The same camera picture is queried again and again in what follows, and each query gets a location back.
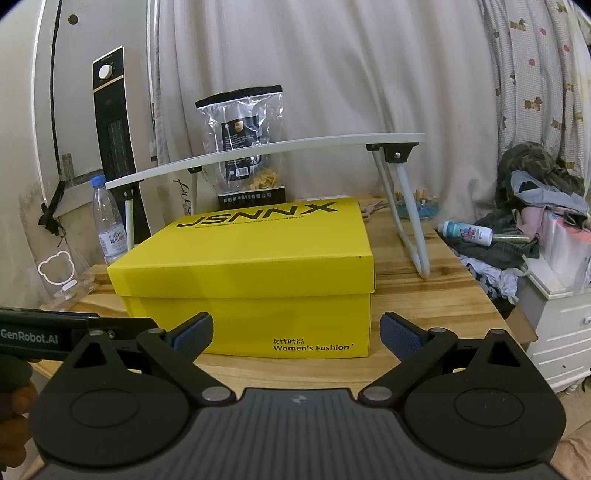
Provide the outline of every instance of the wooden desk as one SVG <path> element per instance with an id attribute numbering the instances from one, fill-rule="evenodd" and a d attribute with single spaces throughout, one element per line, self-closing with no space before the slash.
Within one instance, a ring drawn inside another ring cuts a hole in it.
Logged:
<path id="1" fill-rule="evenodd" d="M 354 395 L 394 367 L 398 360 L 379 340 L 379 319 L 393 311 L 424 329 L 446 327 L 460 337 L 483 338 L 491 328 L 509 330 L 472 275 L 437 236 L 423 226 L 431 261 L 431 276 L 423 280 L 407 256 L 387 210 L 371 216 L 367 225 L 376 267 L 372 296 L 372 337 L 367 358 L 283 360 L 203 354 L 196 364 L 238 395 L 247 387 L 349 387 Z M 111 286 L 104 265 L 93 267 L 99 287 L 73 308 L 102 316 L 125 316 L 123 302 Z M 43 361 L 35 369 L 46 376 L 59 362 Z"/>

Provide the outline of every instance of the blue bottle cap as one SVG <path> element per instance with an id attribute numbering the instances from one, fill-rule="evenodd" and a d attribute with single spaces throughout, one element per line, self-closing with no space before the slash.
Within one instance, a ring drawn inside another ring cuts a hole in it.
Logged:
<path id="1" fill-rule="evenodd" d="M 90 183 L 94 188 L 104 187 L 106 183 L 106 179 L 104 175 L 97 175 L 96 177 L 92 177 L 90 179 Z"/>

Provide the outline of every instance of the blue gripper pad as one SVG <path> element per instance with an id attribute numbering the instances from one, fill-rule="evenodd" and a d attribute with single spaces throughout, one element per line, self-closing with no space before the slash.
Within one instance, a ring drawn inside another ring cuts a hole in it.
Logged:
<path id="1" fill-rule="evenodd" d="M 382 343 L 404 362 L 425 343 L 428 335 L 399 315 L 387 312 L 379 321 L 379 336 Z"/>
<path id="2" fill-rule="evenodd" d="M 188 360 L 195 359 L 213 340 L 213 319 L 201 312 L 166 334 L 165 341 Z"/>

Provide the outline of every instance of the human hand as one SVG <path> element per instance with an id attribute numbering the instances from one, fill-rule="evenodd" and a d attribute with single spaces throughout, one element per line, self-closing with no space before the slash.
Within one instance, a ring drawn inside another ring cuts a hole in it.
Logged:
<path id="1" fill-rule="evenodd" d="M 0 423 L 0 465 L 16 468 L 25 461 L 25 444 L 29 435 L 28 420 L 22 415 L 31 410 L 37 399 L 37 390 L 29 382 L 11 395 L 14 415 L 10 420 Z"/>

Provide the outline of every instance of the yellow shoe box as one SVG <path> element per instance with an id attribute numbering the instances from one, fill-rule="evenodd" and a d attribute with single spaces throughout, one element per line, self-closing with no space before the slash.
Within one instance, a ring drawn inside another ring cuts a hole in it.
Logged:
<path id="1" fill-rule="evenodd" d="M 208 353 L 367 356 L 374 258 L 350 198 L 185 217 L 108 268 L 132 316 L 213 316 Z"/>

